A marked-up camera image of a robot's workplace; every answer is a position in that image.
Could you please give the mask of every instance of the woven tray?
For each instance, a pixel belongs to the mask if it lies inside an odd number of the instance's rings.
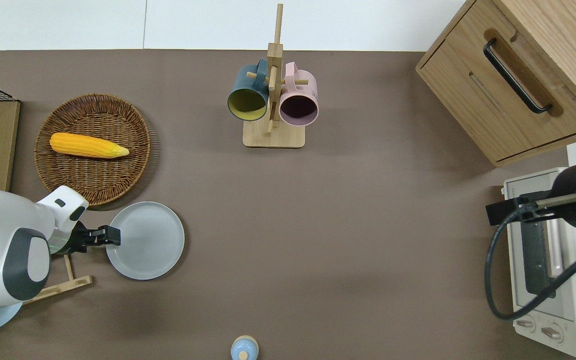
[[[50,146],[54,133],[105,139],[130,154],[99,159],[58,153]],[[94,206],[116,200],[134,187],[150,153],[151,137],[139,111],[116,96],[92,93],[63,103],[48,116],[34,143],[34,164],[48,191],[66,185]]]

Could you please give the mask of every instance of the corn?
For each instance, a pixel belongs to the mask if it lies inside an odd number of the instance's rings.
[[[90,158],[118,158],[128,155],[130,151],[123,146],[98,137],[55,132],[50,137],[50,146],[57,153]]]

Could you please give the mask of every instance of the wooden drawer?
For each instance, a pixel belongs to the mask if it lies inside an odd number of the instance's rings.
[[[576,87],[515,23],[491,0],[469,1],[417,66],[495,166],[576,142]],[[491,54],[547,111],[535,113],[517,95],[485,55],[491,41]]]

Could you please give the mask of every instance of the pink mug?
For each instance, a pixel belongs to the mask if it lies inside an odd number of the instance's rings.
[[[295,80],[308,80],[297,85]],[[279,98],[279,117],[289,125],[306,126],[317,119],[320,105],[317,100],[317,80],[306,70],[298,70],[295,62],[286,64],[285,85]]]

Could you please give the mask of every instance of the black handle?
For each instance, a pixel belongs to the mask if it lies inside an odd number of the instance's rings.
[[[550,110],[553,107],[552,104],[546,105],[546,107],[540,107],[537,105],[537,103],[533,101],[530,95],[528,95],[528,92],[526,92],[525,89],[522,88],[521,84],[519,84],[519,82],[517,82],[517,80],[513,77],[512,73],[510,73],[504,64],[502,64],[501,61],[499,61],[499,59],[495,56],[495,54],[492,52],[492,49],[490,48],[492,44],[495,43],[495,41],[497,41],[497,39],[493,38],[486,44],[486,46],[484,46],[484,55],[486,55],[486,59],[488,59],[490,64],[494,66],[499,75],[501,75],[505,82],[510,85],[515,94],[519,96],[519,98],[523,101],[524,104],[526,104],[526,107],[528,107],[531,112],[535,114],[541,114],[542,112]]]

